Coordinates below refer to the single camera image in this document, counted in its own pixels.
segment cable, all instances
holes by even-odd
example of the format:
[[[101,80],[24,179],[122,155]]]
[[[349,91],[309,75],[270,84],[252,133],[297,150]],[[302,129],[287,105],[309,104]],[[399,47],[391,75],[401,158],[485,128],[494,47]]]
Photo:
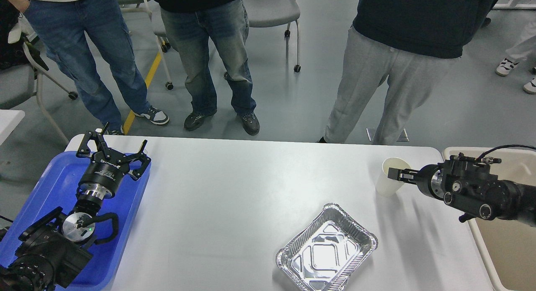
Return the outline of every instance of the cable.
[[[0,219],[4,219],[4,220],[6,220],[6,221],[8,221],[8,222],[13,223],[13,220],[10,220],[10,219],[8,219],[8,218],[6,218],[6,217],[4,217],[4,216],[1,216],[1,215],[0,215]]]
[[[503,146],[498,146],[498,147],[495,147],[491,150],[487,150],[485,152],[483,152],[480,156],[478,156],[477,159],[482,159],[484,158],[484,156],[488,155],[489,153],[495,151],[495,150],[498,150],[498,149],[504,149],[504,148],[527,148],[527,149],[532,149],[532,150],[536,150],[536,147],[533,147],[533,146],[527,146],[525,144],[505,144]]]

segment chair wheel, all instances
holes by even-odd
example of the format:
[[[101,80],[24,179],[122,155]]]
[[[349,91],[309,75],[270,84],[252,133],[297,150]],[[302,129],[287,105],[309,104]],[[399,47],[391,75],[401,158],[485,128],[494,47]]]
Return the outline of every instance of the chair wheel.
[[[76,93],[74,91],[69,92],[69,98],[71,100],[76,100],[78,98],[78,93]]]

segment white paper cup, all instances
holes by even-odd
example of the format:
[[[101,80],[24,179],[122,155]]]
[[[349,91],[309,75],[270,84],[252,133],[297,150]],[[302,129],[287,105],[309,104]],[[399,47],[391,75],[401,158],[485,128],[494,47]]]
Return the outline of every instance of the white paper cup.
[[[397,190],[404,185],[402,181],[396,181],[393,179],[387,178],[387,173],[389,172],[389,167],[394,167],[395,169],[410,169],[410,165],[400,159],[400,158],[388,158],[381,165],[381,173],[379,174],[378,180],[376,182],[376,192],[383,197],[390,197],[397,192]]]

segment gray chair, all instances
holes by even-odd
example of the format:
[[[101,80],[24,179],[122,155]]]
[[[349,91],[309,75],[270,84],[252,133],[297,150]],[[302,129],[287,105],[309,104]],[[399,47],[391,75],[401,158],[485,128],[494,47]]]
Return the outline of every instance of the gray chair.
[[[48,69],[42,66],[44,62],[42,60],[40,62],[36,61],[32,53],[30,53],[30,49],[31,46],[29,46],[29,43],[23,45],[24,53],[30,64],[21,64],[0,71],[0,80],[2,81],[0,87],[0,108],[14,108],[35,96],[39,109],[42,111],[44,117],[51,123],[63,142],[69,144],[69,140],[63,131],[43,106],[43,76],[48,77],[52,82],[67,92],[71,100],[75,100],[78,97],[78,93],[67,90],[50,76],[47,72]]]
[[[295,72],[300,72],[300,7],[296,0],[243,0],[250,27],[272,27],[287,24],[285,38],[291,36],[291,23],[296,22],[297,64]]]
[[[164,53],[167,52],[171,48],[171,46],[169,45],[169,41],[167,41],[166,28],[164,27],[164,22],[162,21],[159,5],[155,9],[155,15],[151,17],[151,26],[153,28],[153,33],[157,37],[158,52],[160,54],[161,61],[164,66],[164,71],[166,72],[166,88],[168,90],[171,90],[173,89],[173,81],[171,81],[171,76],[169,75],[169,69],[166,63],[166,59],[164,58]]]
[[[148,2],[151,0],[117,0],[121,6],[121,12],[130,13],[130,12],[145,12],[149,15],[149,19],[152,17],[151,9],[149,8]],[[127,5],[135,5],[135,7],[126,7]]]

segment white table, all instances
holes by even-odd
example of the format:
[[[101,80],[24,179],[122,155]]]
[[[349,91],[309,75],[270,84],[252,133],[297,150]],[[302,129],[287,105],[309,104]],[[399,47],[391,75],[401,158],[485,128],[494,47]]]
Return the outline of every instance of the white table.
[[[13,132],[23,117],[22,110],[0,110],[0,144]]]
[[[75,136],[66,150],[76,150]],[[347,291],[490,291],[461,212],[404,185],[377,196],[381,163],[414,169],[443,159],[433,148],[106,136],[152,158],[149,183],[112,291],[297,291],[277,251],[339,204],[379,239]]]

